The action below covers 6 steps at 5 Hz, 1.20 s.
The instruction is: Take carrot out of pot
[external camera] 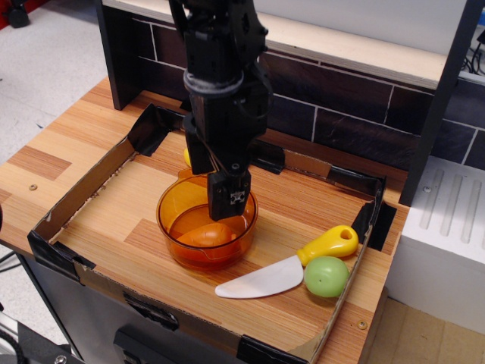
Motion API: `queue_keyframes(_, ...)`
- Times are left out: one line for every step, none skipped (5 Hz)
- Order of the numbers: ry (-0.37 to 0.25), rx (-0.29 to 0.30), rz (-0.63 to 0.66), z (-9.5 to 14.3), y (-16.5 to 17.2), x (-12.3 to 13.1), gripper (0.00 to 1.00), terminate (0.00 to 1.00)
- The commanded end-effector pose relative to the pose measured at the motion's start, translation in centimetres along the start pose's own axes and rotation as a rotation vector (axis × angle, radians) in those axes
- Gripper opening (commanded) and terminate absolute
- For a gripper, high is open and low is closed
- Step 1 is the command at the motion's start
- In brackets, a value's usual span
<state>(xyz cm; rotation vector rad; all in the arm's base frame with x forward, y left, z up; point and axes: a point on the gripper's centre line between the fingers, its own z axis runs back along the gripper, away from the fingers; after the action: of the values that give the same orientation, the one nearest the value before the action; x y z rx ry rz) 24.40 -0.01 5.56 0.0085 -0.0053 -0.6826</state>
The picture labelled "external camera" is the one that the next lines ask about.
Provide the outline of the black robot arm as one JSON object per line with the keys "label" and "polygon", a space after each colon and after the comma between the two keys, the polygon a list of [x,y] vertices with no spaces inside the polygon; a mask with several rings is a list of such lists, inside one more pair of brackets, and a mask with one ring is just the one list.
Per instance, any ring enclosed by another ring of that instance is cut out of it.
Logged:
{"label": "black robot arm", "polygon": [[214,221],[241,215],[251,190],[249,146],[267,129],[272,98],[258,59],[268,29],[251,1],[171,1],[186,50],[183,120],[192,172],[207,177]]}

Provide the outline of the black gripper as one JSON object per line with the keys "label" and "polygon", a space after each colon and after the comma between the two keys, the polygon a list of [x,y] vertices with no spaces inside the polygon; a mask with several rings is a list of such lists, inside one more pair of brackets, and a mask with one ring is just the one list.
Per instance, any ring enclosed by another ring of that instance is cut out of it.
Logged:
{"label": "black gripper", "polygon": [[208,211],[214,221],[244,213],[251,190],[249,144],[263,135],[273,90],[264,71],[244,71],[229,83],[185,72],[192,111],[186,146],[192,173],[208,174]]}

